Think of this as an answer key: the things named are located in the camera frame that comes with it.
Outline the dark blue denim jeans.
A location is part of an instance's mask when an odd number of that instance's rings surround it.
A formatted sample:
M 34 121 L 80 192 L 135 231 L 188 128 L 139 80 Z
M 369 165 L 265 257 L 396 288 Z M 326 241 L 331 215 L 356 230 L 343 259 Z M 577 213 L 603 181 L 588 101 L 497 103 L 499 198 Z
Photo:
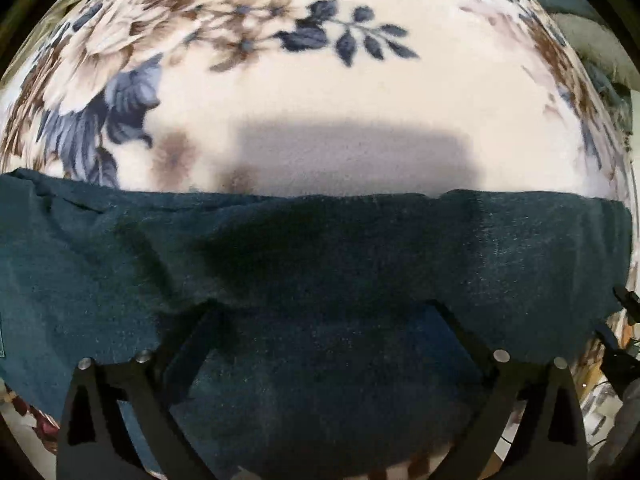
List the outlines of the dark blue denim jeans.
M 79 360 L 160 352 L 221 479 L 331 479 L 439 451 L 484 402 L 451 314 L 515 359 L 574 360 L 615 312 L 632 221 L 574 194 L 277 198 L 1 179 L 4 380 L 62 415 Z

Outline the floral fleece bed blanket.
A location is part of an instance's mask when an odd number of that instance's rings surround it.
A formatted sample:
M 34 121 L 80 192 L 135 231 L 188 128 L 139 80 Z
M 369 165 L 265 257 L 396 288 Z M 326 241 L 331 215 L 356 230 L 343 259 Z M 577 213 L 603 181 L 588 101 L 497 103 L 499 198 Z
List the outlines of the floral fleece bed blanket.
M 17 171 L 129 193 L 602 198 L 631 215 L 624 284 L 638 266 L 624 135 L 537 0 L 58 0 L 1 72 L 1 179 Z M 425 479 L 453 444 L 337 478 Z

